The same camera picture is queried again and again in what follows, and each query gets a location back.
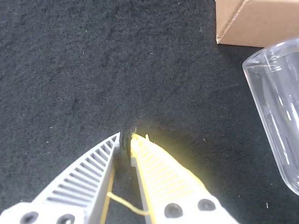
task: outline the black felt surface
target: black felt surface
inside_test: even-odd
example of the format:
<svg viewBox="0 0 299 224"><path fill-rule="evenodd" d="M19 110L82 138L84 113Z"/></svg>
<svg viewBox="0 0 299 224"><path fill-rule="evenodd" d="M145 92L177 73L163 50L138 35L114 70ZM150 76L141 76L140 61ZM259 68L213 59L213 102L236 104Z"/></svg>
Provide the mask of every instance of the black felt surface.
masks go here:
<svg viewBox="0 0 299 224"><path fill-rule="evenodd" d="M241 69L257 50L216 45L214 0L2 0L0 210L137 126L239 222L297 223ZM114 191L141 206L133 169ZM112 202L107 223L144 220Z"/></svg>

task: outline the brown cardboard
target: brown cardboard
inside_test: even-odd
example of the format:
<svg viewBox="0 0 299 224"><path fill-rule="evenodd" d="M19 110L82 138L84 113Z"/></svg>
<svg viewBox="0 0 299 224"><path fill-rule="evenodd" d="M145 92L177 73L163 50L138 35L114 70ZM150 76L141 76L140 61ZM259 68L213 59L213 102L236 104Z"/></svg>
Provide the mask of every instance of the brown cardboard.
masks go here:
<svg viewBox="0 0 299 224"><path fill-rule="evenodd" d="M267 47L299 37L299 0L216 0L216 41Z"/></svg>

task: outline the transparent plastic container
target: transparent plastic container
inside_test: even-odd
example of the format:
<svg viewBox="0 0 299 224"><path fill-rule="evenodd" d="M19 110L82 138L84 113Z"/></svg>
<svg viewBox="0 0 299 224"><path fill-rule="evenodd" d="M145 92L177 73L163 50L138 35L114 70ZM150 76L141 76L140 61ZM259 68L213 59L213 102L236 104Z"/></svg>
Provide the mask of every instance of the transparent plastic container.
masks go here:
<svg viewBox="0 0 299 224"><path fill-rule="evenodd" d="M299 195L299 38L258 51L243 70L282 179Z"/></svg>

